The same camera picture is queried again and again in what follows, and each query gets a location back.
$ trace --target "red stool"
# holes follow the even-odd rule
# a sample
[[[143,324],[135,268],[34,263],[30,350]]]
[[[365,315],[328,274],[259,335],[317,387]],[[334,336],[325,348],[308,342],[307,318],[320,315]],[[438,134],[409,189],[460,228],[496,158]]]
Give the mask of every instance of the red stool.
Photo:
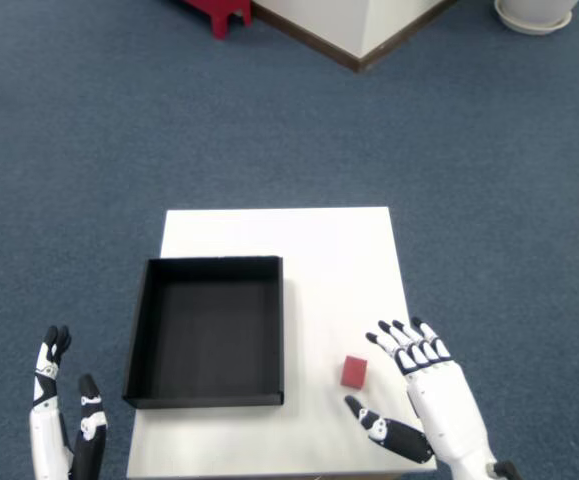
[[[220,40],[227,35],[227,20],[229,15],[240,10],[245,25],[251,25],[251,1],[250,0],[185,0],[198,10],[211,16],[213,35]]]

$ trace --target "open box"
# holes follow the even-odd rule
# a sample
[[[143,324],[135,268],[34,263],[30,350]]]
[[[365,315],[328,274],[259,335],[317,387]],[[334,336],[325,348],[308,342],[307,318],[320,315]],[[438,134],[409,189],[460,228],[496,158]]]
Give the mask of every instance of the open box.
[[[136,408],[281,405],[282,258],[148,260],[125,372]]]

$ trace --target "stool leg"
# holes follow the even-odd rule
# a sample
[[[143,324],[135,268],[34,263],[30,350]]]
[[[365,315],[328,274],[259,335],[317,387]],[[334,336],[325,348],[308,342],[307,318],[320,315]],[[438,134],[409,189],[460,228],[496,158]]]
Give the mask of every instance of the stool leg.
[[[213,36],[219,40],[224,40],[227,36],[227,17],[211,17],[211,28]]]
[[[251,2],[245,2],[245,6],[242,7],[242,20],[245,25],[251,25]]]

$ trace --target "white wall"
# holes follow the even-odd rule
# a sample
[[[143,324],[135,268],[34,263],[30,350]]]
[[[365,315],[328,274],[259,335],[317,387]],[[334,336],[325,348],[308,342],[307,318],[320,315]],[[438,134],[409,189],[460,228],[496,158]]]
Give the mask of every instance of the white wall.
[[[254,0],[356,57],[363,57],[442,0]]]
[[[373,0],[254,1],[352,55],[364,55],[365,20]]]
[[[442,0],[369,0],[359,56],[364,56]]]

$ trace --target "white plant pot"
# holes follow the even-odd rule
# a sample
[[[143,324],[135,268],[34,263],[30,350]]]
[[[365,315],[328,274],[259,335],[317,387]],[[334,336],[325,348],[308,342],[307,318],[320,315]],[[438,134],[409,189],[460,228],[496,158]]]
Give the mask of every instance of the white plant pot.
[[[495,0],[496,10],[508,27],[533,35],[566,26],[577,3],[578,0]]]

